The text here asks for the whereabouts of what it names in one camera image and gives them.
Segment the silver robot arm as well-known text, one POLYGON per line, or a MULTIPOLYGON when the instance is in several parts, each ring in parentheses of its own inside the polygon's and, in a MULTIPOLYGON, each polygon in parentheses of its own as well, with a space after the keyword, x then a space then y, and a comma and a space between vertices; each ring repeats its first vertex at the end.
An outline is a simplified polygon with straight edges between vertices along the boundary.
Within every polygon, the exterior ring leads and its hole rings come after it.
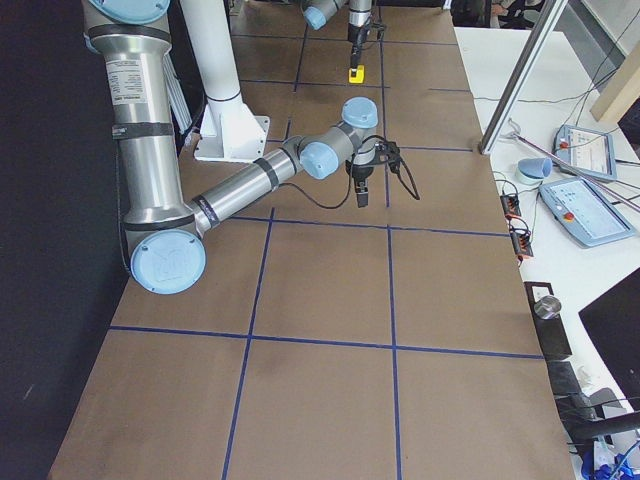
POLYGON ((349 9, 348 41, 351 43, 349 80, 355 83, 356 76, 364 72, 360 63, 364 43, 372 27, 371 0, 310 0, 302 1, 302 13, 307 24, 314 30, 323 28, 342 7, 349 9))
POLYGON ((83 3, 86 42, 105 60, 115 115, 112 136, 127 179, 125 261, 135 281, 162 295, 199 280, 207 231, 297 173, 322 180, 346 163, 369 165, 378 124, 376 104, 355 97, 327 132, 294 137, 266 152, 269 121, 253 115, 242 99, 224 5, 184 1, 181 10, 205 93, 205 158, 243 163, 239 172, 186 200, 165 79, 168 10, 165 1, 83 3))

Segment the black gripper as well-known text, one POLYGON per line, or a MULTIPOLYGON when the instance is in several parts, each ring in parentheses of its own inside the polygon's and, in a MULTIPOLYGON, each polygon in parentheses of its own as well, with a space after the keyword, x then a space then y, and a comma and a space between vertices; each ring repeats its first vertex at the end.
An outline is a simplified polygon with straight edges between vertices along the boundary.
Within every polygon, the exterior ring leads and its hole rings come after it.
POLYGON ((351 49, 351 68, 357 69, 361 59, 361 47, 367 40, 370 26, 368 24, 356 26, 348 25, 348 41, 352 44, 351 49))
POLYGON ((369 204, 369 189, 366 180, 373 173, 374 167, 370 165, 357 165, 346 162, 346 172, 351 177, 351 185, 354 198, 358 207, 367 207, 369 204))

